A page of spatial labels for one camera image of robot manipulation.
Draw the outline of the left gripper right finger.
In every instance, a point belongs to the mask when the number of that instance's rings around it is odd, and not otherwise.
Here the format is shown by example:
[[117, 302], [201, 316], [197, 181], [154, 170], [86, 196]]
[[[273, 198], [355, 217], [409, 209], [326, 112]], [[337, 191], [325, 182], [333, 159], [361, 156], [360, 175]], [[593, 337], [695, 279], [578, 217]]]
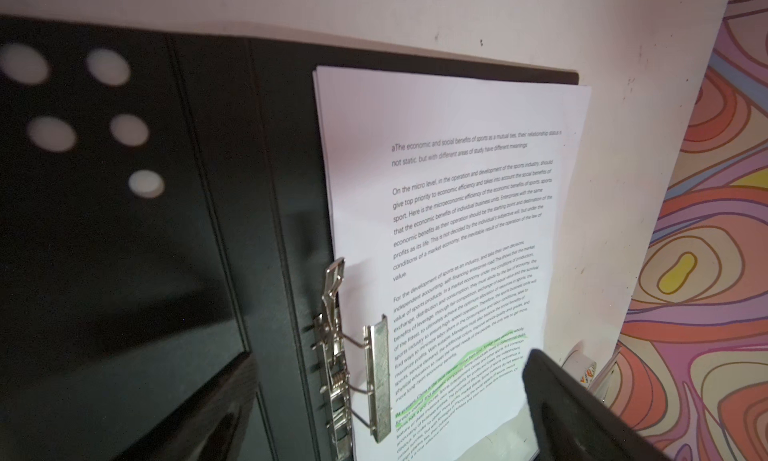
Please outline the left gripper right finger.
[[537, 460], [665, 460], [547, 354], [533, 349], [523, 382]]

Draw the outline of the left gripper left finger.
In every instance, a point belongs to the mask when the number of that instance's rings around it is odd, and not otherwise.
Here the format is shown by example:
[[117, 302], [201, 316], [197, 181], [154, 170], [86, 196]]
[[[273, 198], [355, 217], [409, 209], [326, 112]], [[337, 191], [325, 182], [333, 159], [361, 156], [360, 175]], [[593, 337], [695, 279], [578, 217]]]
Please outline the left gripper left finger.
[[256, 363], [251, 354], [241, 353], [116, 458], [237, 459], [249, 423], [256, 387]]

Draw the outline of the printed paper stack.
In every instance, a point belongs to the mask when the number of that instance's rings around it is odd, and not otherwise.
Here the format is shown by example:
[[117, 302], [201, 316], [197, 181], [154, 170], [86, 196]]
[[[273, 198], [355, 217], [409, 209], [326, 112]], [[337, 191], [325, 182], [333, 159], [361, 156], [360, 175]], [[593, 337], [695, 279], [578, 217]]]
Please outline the printed paper stack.
[[315, 95], [345, 327], [388, 325], [382, 441], [359, 460], [455, 460], [512, 419], [544, 344], [592, 91], [320, 66]]

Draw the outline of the white black file folder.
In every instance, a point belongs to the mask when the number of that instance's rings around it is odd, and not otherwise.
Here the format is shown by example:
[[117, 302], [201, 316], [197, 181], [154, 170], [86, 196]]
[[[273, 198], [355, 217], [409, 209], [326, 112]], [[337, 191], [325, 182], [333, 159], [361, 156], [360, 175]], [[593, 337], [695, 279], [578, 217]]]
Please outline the white black file folder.
[[315, 351], [331, 230], [313, 72], [577, 73], [1, 19], [1, 456], [118, 460], [241, 353], [235, 460], [343, 457]]

